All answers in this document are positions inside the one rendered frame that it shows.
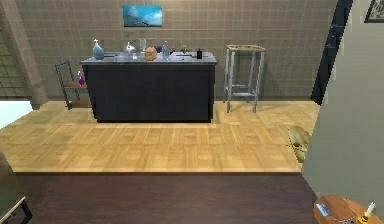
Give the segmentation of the blue sky framed picture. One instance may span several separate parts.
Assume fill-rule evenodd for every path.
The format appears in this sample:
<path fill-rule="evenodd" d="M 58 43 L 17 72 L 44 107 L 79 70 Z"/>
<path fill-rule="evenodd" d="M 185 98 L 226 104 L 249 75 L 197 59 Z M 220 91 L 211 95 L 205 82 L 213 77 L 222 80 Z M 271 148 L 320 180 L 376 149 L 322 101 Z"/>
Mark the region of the blue sky framed picture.
<path fill-rule="evenodd" d="M 125 27 L 161 27 L 162 7 L 159 5 L 128 5 L 122 7 Z"/>

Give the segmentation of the grey blue remote control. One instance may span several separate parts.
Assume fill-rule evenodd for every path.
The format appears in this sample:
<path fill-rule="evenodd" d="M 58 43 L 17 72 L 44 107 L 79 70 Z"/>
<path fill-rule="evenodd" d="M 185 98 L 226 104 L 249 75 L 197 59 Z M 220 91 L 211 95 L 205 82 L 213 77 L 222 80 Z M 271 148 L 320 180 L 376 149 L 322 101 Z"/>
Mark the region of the grey blue remote control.
<path fill-rule="evenodd" d="M 330 210 L 324 204 L 316 203 L 315 206 L 324 217 L 331 215 Z"/>

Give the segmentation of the white candle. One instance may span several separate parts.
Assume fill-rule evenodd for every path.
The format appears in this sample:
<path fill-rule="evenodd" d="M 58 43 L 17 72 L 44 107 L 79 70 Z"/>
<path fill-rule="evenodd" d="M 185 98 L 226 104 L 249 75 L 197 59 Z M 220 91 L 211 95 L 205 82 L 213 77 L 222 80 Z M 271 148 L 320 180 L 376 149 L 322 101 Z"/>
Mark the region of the white candle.
<path fill-rule="evenodd" d="M 364 217 L 367 217 L 369 218 L 373 209 L 375 208 L 376 206 L 376 203 L 375 202 L 371 202 L 370 205 L 368 206 L 367 210 L 365 211 L 364 213 Z"/>

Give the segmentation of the black kitchen island counter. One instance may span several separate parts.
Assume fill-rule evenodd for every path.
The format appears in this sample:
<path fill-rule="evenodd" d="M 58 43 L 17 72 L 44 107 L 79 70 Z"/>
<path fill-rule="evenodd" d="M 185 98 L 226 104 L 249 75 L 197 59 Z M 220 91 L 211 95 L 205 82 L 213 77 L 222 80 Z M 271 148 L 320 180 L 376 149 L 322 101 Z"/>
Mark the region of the black kitchen island counter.
<path fill-rule="evenodd" d="M 209 123 L 213 119 L 216 58 L 172 53 L 81 62 L 95 119 L 100 123 Z"/>

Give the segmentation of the black framed furniture corner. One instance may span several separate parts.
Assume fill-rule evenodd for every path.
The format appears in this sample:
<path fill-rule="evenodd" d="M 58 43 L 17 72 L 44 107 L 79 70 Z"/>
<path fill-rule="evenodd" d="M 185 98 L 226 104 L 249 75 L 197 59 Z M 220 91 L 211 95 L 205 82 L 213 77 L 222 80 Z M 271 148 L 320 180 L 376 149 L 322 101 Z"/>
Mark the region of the black framed furniture corner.
<path fill-rule="evenodd" d="M 25 196 L 0 201 L 0 224 L 29 224 L 32 217 Z"/>

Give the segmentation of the black door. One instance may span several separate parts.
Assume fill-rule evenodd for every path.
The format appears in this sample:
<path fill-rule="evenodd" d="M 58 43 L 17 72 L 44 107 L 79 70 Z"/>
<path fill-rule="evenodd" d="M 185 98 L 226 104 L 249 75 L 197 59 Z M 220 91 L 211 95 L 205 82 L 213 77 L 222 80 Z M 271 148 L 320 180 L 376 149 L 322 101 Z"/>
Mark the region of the black door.
<path fill-rule="evenodd" d="M 322 105 L 352 3 L 353 0 L 337 1 L 311 95 L 318 105 Z"/>

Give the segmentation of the round wooden side table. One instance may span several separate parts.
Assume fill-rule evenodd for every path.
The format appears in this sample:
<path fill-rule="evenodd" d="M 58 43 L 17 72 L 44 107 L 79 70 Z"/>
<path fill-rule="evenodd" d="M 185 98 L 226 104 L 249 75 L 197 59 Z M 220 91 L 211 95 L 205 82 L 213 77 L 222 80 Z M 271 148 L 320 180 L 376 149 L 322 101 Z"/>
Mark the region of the round wooden side table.
<path fill-rule="evenodd" d="M 331 215 L 324 217 L 316 208 L 316 203 L 324 204 Z M 364 213 L 367 208 L 348 198 L 326 195 L 314 202 L 313 213 L 317 224 L 384 224 L 384 219 L 373 211 L 370 217 L 365 219 Z"/>

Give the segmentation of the blue spray bottle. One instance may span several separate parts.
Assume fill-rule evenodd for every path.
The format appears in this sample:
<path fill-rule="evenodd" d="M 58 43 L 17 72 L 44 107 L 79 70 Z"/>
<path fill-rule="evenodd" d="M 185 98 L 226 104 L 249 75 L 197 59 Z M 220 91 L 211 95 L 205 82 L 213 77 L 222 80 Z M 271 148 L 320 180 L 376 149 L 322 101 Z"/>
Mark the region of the blue spray bottle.
<path fill-rule="evenodd" d="M 104 59 L 104 51 L 101 48 L 101 46 L 99 45 L 97 39 L 94 40 L 93 57 L 96 60 L 103 60 Z"/>

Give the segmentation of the grey metal stool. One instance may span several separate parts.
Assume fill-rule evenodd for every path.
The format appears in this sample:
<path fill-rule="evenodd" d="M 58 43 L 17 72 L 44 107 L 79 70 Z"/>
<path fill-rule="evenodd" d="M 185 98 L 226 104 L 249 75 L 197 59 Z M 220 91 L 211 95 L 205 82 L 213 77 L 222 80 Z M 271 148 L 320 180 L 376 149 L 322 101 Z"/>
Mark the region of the grey metal stool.
<path fill-rule="evenodd" d="M 253 112 L 256 112 L 260 86 L 264 71 L 266 49 L 264 47 L 251 44 L 226 45 L 225 73 L 223 84 L 223 99 L 226 104 L 226 112 L 231 110 L 232 98 L 244 98 L 247 103 L 253 100 Z M 250 57 L 250 69 L 248 77 L 245 77 L 245 70 L 236 65 L 242 65 L 241 59 L 235 61 L 237 56 Z"/>

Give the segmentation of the dark framed wall picture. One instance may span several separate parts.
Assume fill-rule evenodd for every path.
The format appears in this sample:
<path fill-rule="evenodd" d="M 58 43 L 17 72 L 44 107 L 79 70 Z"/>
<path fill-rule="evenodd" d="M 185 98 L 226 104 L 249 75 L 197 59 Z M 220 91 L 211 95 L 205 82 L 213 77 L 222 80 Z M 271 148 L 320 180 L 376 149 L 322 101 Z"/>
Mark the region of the dark framed wall picture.
<path fill-rule="evenodd" d="M 384 23 L 384 0 L 371 0 L 365 23 Z"/>

